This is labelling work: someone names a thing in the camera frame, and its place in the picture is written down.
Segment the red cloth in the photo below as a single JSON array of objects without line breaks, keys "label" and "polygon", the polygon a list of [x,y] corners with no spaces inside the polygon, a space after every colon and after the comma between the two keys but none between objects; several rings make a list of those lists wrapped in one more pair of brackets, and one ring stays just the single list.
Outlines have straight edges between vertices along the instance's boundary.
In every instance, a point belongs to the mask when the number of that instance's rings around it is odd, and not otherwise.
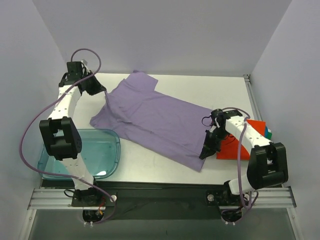
[{"label": "red cloth", "polygon": [[[266,129],[266,122],[265,121],[256,121],[248,119],[247,122],[262,136],[265,135]],[[238,144],[239,141],[235,139],[232,135],[228,137],[226,140],[221,142],[221,151],[217,152],[216,158],[217,159],[237,159],[237,152],[238,152]],[[250,154],[241,146],[241,160],[249,160]]]}]

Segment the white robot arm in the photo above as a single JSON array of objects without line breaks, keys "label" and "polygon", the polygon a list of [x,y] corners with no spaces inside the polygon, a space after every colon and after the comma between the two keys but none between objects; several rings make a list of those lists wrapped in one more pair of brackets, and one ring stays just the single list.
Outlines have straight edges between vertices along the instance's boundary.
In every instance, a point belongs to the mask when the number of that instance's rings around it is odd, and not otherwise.
[{"label": "white robot arm", "polygon": [[[59,83],[58,98],[72,84],[92,74],[85,61],[67,62],[67,69],[68,72],[63,75]],[[48,119],[40,121],[39,124],[47,153],[50,156],[54,156],[57,161],[60,161],[71,175],[90,184],[95,184],[95,179],[89,173],[81,156],[82,140],[72,117],[77,102],[84,91],[90,95],[95,95],[105,90],[106,88],[98,82],[95,76],[90,77],[66,92],[66,96],[54,106]],[[92,189],[92,187],[77,179],[73,179],[73,181],[75,190],[82,193],[82,195],[86,194],[86,192],[89,196],[94,194],[95,189]]]},{"label": "white robot arm", "polygon": [[[211,112],[212,128],[206,131],[202,152],[204,159],[220,151],[221,141],[232,134],[237,140],[245,127],[245,118],[238,110]],[[286,148],[281,143],[273,143],[246,123],[241,144],[250,153],[246,174],[241,176],[242,191],[250,191],[280,185],[288,181]],[[240,194],[238,178],[227,182],[232,196]]]}]

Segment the table surface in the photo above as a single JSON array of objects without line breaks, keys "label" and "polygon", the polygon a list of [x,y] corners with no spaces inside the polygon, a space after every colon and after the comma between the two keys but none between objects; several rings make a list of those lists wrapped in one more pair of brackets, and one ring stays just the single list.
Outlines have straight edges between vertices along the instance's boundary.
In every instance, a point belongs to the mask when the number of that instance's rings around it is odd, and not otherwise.
[{"label": "table surface", "polygon": [[[151,75],[158,79],[157,92],[205,108],[237,107],[247,111],[253,119],[245,80],[242,77]],[[112,91],[128,74],[98,73],[96,78]],[[77,103],[73,121],[78,129],[92,129],[89,122],[105,104],[103,93],[89,96],[84,93]],[[136,143],[121,139],[121,158],[117,170],[106,181],[223,184],[237,177],[236,160],[219,160],[216,156],[205,160],[201,172],[194,171]],[[241,173],[247,171],[248,161],[242,161]]]}]

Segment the transparent blue bin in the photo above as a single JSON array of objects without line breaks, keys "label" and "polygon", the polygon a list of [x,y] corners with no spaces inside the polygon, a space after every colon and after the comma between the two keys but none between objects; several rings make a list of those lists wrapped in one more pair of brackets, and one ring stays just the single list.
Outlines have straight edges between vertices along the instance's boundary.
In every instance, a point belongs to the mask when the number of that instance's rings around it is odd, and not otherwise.
[{"label": "transparent blue bin", "polygon": [[[119,164],[121,145],[119,136],[109,129],[78,129],[82,139],[81,156],[95,179],[105,179],[112,175]],[[65,166],[53,156],[49,156],[45,147],[41,153],[37,168],[42,171],[69,174]],[[71,180],[62,176],[41,174],[47,180]]]}]

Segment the lavender t-shirt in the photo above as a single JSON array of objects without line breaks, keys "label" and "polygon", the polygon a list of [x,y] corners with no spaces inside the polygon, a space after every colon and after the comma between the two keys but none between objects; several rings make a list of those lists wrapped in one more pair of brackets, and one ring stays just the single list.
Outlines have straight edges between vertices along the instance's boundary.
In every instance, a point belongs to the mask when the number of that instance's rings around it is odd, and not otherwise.
[{"label": "lavender t-shirt", "polygon": [[90,124],[200,171],[207,129],[201,120],[212,110],[155,91],[157,82],[143,72],[130,74],[105,92],[106,104]]}]

